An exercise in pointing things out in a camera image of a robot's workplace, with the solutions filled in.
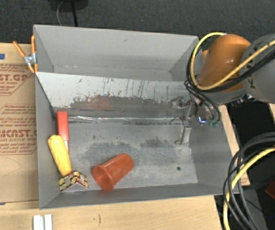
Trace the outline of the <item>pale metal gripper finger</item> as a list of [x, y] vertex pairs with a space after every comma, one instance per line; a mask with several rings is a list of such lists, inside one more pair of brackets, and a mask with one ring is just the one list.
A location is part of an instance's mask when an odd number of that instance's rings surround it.
[[184, 97], [177, 97], [171, 101], [171, 114], [173, 116], [187, 119], [191, 112], [191, 101]]
[[188, 122], [183, 122], [181, 124], [181, 130], [179, 138], [175, 141], [176, 145], [188, 144], [191, 135], [191, 126]]

